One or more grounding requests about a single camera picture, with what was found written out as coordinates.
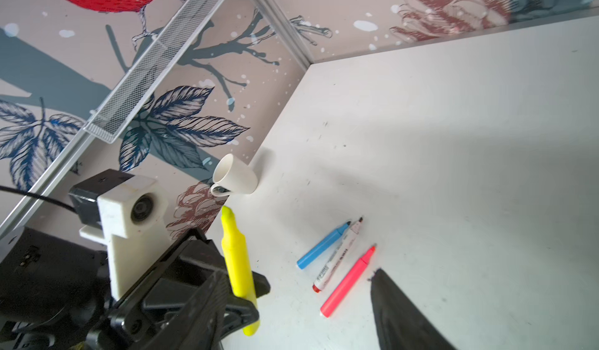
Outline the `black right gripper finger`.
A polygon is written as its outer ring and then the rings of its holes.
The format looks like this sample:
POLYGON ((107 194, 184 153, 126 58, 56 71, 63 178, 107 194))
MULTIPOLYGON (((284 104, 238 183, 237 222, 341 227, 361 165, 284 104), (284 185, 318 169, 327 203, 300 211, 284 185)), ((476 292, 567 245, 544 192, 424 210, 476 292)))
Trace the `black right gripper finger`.
POLYGON ((455 350, 382 269, 371 278, 371 302, 381 349, 455 350))

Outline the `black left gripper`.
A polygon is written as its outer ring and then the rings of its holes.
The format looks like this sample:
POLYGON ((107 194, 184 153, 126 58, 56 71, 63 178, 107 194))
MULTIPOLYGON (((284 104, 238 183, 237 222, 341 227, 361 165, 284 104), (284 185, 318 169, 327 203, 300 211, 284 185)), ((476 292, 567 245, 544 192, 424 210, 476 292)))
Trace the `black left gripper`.
POLYGON ((87 349, 220 349, 257 332, 271 292, 248 256, 221 256, 202 231, 179 238, 86 337, 87 349))

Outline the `yellow highlighter pen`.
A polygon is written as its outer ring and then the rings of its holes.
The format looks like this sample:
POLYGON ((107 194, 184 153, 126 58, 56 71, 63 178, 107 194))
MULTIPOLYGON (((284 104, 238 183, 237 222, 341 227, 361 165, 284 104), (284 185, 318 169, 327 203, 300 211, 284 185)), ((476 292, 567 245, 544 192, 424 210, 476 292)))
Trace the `yellow highlighter pen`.
POLYGON ((222 251, 232 292, 236 297, 248 301, 254 309, 257 309, 257 296, 246 238, 237 227, 234 212, 227 206, 222 208, 221 222, 223 227, 222 251))

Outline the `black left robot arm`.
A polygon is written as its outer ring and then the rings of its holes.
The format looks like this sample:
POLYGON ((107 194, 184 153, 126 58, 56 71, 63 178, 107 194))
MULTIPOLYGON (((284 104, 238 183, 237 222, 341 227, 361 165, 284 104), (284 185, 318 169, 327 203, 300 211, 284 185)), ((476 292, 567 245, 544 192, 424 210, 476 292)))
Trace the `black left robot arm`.
POLYGON ((104 251, 32 228, 1 242, 4 349, 219 349, 259 317, 233 294, 215 243, 196 230, 122 298, 112 297, 104 251))

